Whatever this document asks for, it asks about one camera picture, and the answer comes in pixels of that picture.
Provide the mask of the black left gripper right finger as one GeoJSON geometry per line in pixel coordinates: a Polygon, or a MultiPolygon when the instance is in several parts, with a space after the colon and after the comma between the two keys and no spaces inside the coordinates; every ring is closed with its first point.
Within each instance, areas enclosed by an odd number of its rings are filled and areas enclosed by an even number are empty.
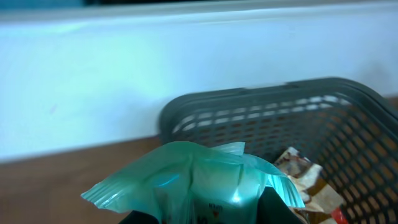
{"type": "Polygon", "coordinates": [[[272,187],[266,187],[257,204],[256,224],[302,224],[272,187]]]}

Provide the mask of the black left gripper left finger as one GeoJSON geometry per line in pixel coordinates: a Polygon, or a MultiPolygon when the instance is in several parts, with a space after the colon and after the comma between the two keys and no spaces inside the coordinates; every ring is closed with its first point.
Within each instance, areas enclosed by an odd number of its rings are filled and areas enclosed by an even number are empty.
{"type": "Polygon", "coordinates": [[[152,215],[138,211],[132,211],[118,224],[159,224],[159,221],[152,215]]]}

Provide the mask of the mint green wipes pack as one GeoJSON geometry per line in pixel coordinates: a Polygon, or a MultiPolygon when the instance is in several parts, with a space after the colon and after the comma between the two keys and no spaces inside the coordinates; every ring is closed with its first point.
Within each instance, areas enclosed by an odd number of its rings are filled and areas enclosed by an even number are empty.
{"type": "Polygon", "coordinates": [[[304,202],[294,183],[243,142],[170,142],[111,174],[82,197],[97,208],[141,212],[160,223],[254,223],[272,189],[287,208],[304,202]]]}

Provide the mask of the beige grain bag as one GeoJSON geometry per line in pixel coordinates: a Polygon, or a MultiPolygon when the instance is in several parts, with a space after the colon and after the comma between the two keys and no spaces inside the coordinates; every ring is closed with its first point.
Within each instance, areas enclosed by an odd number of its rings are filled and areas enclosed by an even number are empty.
{"type": "Polygon", "coordinates": [[[302,223],[337,224],[330,213],[344,200],[321,177],[322,166],[310,161],[293,147],[286,149],[274,162],[295,184],[305,206],[290,210],[302,223]]]}

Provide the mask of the orange and tan cracker pack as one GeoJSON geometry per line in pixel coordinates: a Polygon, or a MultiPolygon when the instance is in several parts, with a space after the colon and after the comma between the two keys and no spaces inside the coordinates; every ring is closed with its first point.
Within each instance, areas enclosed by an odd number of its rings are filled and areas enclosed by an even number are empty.
{"type": "Polygon", "coordinates": [[[345,218],[343,212],[341,211],[340,207],[334,209],[331,213],[330,213],[331,217],[334,219],[334,221],[337,224],[348,224],[347,219],[345,218]]]}

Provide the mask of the grey plastic slotted basket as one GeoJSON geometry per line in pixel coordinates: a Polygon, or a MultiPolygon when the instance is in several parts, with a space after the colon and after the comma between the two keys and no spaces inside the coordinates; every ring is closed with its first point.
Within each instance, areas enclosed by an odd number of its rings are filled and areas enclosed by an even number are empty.
{"type": "Polygon", "coordinates": [[[348,223],[397,222],[397,109],[358,82],[321,78],[180,96],[159,116],[160,140],[208,147],[243,141],[275,161],[288,147],[322,166],[348,223]]]}

